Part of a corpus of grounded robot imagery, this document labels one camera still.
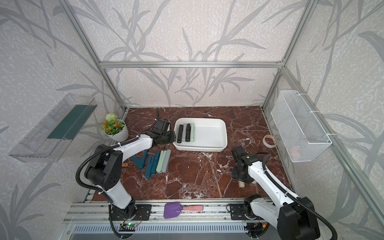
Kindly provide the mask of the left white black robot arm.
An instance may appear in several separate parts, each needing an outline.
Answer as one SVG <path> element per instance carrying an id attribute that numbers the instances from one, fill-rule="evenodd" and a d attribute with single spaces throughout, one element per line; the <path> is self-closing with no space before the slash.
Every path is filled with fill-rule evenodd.
<path id="1" fill-rule="evenodd" d="M 108 203 L 120 210 L 135 206 L 121 183 L 123 161 L 156 145 L 171 144 L 176 134 L 168 120 L 158 119 L 140 135 L 113 146 L 100 145 L 76 171 L 75 179 L 83 188 L 102 194 Z"/>

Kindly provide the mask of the grey black pliers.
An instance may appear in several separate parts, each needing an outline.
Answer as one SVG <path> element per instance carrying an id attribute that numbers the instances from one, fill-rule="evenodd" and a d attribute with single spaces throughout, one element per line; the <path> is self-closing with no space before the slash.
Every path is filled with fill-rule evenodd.
<path id="1" fill-rule="evenodd" d="M 187 124 L 186 127 L 186 142 L 191 141 L 191 124 Z"/>

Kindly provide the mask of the beige pliers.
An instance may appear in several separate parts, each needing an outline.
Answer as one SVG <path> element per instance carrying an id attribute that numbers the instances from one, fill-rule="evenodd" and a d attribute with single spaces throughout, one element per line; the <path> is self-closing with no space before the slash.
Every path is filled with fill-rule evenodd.
<path id="1" fill-rule="evenodd" d="M 245 183 L 242 181 L 238 181 L 238 185 L 240 188 L 245 188 Z"/>

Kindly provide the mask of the mint green pliers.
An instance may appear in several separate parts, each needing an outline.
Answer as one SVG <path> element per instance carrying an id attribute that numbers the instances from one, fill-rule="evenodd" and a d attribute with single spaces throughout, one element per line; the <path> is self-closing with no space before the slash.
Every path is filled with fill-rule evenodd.
<path id="1" fill-rule="evenodd" d="M 195 141 L 195 124 L 191 124 L 190 141 Z"/>

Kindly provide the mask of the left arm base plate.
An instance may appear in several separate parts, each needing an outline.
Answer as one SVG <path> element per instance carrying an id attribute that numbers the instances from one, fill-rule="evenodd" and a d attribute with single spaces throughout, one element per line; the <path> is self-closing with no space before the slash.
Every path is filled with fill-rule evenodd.
<path id="1" fill-rule="evenodd" d="M 152 205 L 129 204 L 125 209 L 119 209 L 114 205 L 109 205 L 110 217 L 112 221 L 148 221 L 151 214 Z"/>

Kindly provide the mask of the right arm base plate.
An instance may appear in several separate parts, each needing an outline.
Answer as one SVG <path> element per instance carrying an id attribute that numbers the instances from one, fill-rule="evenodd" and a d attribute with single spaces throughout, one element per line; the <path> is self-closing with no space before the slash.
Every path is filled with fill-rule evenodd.
<path id="1" fill-rule="evenodd" d="M 253 213 L 248 204 L 227 204 L 227 211 L 231 215 L 231 220 L 254 220 L 257 216 Z"/>

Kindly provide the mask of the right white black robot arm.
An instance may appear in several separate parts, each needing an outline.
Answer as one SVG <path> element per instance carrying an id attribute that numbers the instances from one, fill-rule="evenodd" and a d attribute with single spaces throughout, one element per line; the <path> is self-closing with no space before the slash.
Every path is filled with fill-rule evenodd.
<path id="1" fill-rule="evenodd" d="M 245 198 L 243 207 L 233 210 L 233 220 L 264 220 L 278 231 L 282 240 L 319 239 L 319 222 L 322 222 L 331 231 L 330 238 L 338 239 L 336 229 L 315 211 L 311 200 L 299 197 L 269 170 L 267 159 L 270 153 L 248 154 L 241 146 L 233 148 L 231 153 L 236 162 L 232 178 L 246 184 L 256 182 L 271 199 L 267 201 L 258 194 Z"/>

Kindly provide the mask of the white rectangular storage tray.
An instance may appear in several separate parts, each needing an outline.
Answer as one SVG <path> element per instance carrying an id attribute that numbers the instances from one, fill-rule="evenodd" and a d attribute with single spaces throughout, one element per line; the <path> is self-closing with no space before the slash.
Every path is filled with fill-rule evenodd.
<path id="1" fill-rule="evenodd" d="M 227 126 L 222 119 L 212 118 L 179 118 L 175 123 L 178 135 L 179 125 L 184 125 L 183 140 L 174 142 L 179 151 L 221 152 L 228 145 Z M 187 124 L 195 124 L 195 141 L 186 142 Z"/>

